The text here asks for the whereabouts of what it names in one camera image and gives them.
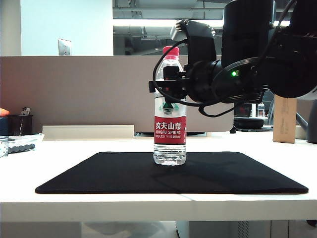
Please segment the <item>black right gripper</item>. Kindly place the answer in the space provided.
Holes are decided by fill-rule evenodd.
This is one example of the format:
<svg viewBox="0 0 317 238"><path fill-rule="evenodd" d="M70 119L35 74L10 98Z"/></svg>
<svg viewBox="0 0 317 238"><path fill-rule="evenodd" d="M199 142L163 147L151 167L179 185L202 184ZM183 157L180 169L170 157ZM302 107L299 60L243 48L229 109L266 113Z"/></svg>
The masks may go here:
<svg viewBox="0 0 317 238"><path fill-rule="evenodd" d="M164 80L149 81L149 92L169 95L173 98L189 96L194 102L211 102L215 100L212 92L214 77L222 70L221 60L201 60L193 65L184 65L185 80L180 79L184 73L178 66L163 68Z"/></svg>

